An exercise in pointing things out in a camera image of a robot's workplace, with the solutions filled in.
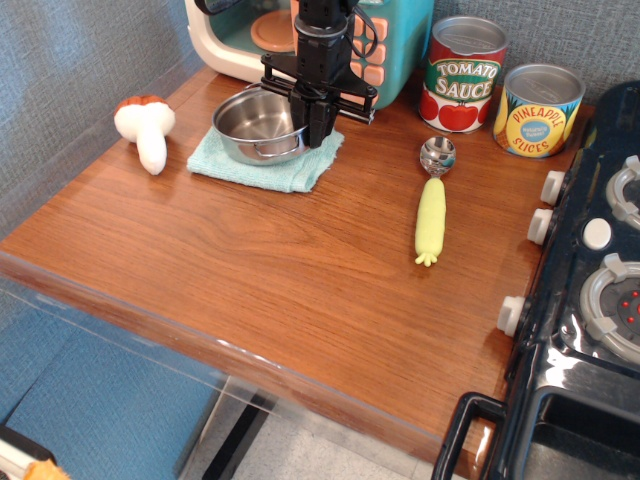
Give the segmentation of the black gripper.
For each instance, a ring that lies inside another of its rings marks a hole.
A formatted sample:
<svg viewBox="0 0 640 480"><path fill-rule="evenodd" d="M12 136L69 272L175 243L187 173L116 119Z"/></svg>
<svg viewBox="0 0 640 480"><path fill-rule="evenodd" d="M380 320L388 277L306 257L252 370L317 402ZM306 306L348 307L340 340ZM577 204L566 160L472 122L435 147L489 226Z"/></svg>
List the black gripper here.
<svg viewBox="0 0 640 480"><path fill-rule="evenodd" d="M367 56L354 43L357 18L372 24L356 1L301 1L296 53L261 57L263 87L287 98L293 127L309 127L312 149L331 134L339 114L373 120L377 90L351 69L354 55Z"/></svg>

